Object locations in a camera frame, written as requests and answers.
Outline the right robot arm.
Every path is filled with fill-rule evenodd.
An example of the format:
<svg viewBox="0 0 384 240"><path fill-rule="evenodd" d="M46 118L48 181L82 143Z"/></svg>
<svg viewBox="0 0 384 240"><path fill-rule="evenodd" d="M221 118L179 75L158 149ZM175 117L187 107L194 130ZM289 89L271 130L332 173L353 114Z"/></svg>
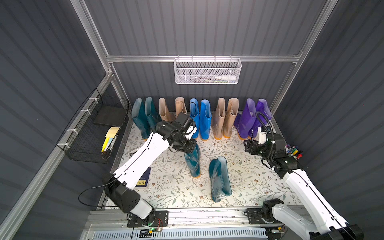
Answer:
<svg viewBox="0 0 384 240"><path fill-rule="evenodd" d="M300 167L302 153L286 145L279 134L267 134L263 144L253 139L243 142L245 151L260 156L264 166L278 174L297 195L312 218L308 221L291 210L282 200L264 201L260 212L267 224L280 222L303 240L362 240L364 233L358 225L350 225L322 196Z"/></svg>

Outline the purple front boot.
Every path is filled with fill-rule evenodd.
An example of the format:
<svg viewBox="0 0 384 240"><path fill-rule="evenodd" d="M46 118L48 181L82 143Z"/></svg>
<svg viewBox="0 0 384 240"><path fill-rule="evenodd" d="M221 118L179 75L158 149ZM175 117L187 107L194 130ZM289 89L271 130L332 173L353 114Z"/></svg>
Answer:
<svg viewBox="0 0 384 240"><path fill-rule="evenodd" d="M254 100L247 99L245 108L241 114L237 114L234 126L241 140L246 140L250 129L256 121L256 104Z"/></svg>
<svg viewBox="0 0 384 240"><path fill-rule="evenodd" d="M258 128L262 127L262 123L266 125L268 123L268 120L270 120L273 115L268 107L268 103L265 99L259 99L257 104L256 104L256 120L252 128L249 130L249 136L248 138L251 139L251 137L256 137Z"/></svg>

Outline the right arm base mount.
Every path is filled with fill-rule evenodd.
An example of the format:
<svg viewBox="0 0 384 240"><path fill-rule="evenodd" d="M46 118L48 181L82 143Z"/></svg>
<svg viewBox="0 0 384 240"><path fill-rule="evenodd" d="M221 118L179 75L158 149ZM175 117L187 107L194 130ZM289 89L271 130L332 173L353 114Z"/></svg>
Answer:
<svg viewBox="0 0 384 240"><path fill-rule="evenodd" d="M247 217L249 224L278 224L282 225L283 223L276 220L270 209L268 208L247 208L244 212L244 215Z"/></svg>

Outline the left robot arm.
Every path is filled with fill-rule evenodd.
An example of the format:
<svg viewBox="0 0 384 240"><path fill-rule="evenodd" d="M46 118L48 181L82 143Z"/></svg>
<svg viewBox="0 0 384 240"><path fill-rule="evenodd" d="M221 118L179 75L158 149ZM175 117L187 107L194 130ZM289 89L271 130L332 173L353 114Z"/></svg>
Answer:
<svg viewBox="0 0 384 240"><path fill-rule="evenodd" d="M157 130L150 134L139 150L122 167L114 171L104 186L107 197L123 213L136 215L147 225L151 223L155 218L155 209L134 188L151 164L170 147L191 153L196 145L196 140L192 138L196 131L194 122L160 122Z"/></svg>

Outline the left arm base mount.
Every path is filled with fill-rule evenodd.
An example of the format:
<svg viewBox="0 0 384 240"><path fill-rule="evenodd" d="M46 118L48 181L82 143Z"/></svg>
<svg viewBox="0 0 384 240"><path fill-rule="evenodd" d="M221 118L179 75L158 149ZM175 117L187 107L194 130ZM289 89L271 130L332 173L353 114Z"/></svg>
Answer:
<svg viewBox="0 0 384 240"><path fill-rule="evenodd" d="M169 211L159 211L152 210L150 214L141 219L139 216L128 213L127 214L127 227L128 228L157 228L157 227L166 227L169 220Z"/></svg>

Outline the dark green front boot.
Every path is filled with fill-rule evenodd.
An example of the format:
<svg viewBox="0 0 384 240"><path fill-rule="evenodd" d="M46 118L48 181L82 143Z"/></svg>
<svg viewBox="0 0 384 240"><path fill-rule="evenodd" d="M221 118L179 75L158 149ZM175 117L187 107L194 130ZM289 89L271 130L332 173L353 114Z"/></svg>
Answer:
<svg viewBox="0 0 384 240"><path fill-rule="evenodd" d="M211 160L209 165L209 177L211 181L211 196L215 203L232 195L232 187L229 178L227 159L219 156Z"/></svg>
<svg viewBox="0 0 384 240"><path fill-rule="evenodd" d="M195 145L195 148L192 153L185 153L184 157L185 157L187 166L190 170L191 176L193 178L198 178L201 174L201 170L200 170L201 151L198 144Z"/></svg>

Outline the blue rain boot front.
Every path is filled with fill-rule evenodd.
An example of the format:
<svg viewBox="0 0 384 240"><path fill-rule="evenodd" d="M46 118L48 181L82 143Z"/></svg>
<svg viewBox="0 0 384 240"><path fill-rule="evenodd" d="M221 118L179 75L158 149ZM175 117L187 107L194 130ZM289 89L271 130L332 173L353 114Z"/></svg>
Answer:
<svg viewBox="0 0 384 240"><path fill-rule="evenodd" d="M200 111L198 100L195 98L190 99L190 117L194 120L197 129L192 138L197 139L200 129Z"/></svg>

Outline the dark green boot back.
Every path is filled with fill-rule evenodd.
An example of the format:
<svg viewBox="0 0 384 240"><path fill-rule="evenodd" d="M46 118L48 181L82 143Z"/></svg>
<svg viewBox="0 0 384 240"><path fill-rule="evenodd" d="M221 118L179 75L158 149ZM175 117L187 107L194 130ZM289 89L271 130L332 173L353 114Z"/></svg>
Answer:
<svg viewBox="0 0 384 240"><path fill-rule="evenodd" d="M157 124L161 122L162 119L156 111L152 97L147 97L145 100L145 115L152 132L155 132Z"/></svg>

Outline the blue rain boot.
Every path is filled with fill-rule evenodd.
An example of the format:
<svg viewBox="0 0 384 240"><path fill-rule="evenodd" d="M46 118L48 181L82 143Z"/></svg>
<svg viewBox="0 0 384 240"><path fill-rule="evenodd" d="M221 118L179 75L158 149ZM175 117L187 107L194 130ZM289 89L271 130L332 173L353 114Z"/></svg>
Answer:
<svg viewBox="0 0 384 240"><path fill-rule="evenodd" d="M192 138L197 139L200 129L200 111L198 100L195 98L190 99L190 117L194 120L197 129Z"/></svg>
<svg viewBox="0 0 384 240"><path fill-rule="evenodd" d="M207 141L210 136L211 128L211 106L208 100L201 101L201 113L200 113L200 135L203 141Z"/></svg>

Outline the blue rain boot back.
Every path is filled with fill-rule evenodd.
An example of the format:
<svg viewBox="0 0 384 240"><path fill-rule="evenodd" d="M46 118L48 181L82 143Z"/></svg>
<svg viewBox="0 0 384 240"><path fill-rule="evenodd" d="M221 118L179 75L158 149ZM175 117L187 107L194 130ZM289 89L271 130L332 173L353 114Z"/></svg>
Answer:
<svg viewBox="0 0 384 240"><path fill-rule="evenodd" d="M210 136L211 128L211 106L208 100L201 101L201 113L200 113L200 135L203 141L207 141Z"/></svg>

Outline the beige rain boot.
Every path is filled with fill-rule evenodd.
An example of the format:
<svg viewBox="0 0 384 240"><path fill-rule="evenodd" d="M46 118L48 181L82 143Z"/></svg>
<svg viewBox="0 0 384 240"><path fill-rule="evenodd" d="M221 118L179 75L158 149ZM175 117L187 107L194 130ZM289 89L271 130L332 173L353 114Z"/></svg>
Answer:
<svg viewBox="0 0 384 240"><path fill-rule="evenodd" d="M171 122L175 120L174 114L170 113L166 99L159 98L159 115L163 121Z"/></svg>
<svg viewBox="0 0 384 240"><path fill-rule="evenodd" d="M175 99L176 117L180 113L187 114L185 99L183 97L177 97Z"/></svg>
<svg viewBox="0 0 384 240"><path fill-rule="evenodd" d="M226 116L223 125L223 136L230 138L232 135L232 127L239 111L239 99L231 98L228 101Z"/></svg>
<svg viewBox="0 0 384 240"><path fill-rule="evenodd" d="M225 99L219 98L217 103L217 108L212 120L212 129L213 129L214 138L216 140L221 140L223 137L223 125L224 125L225 117L226 117Z"/></svg>

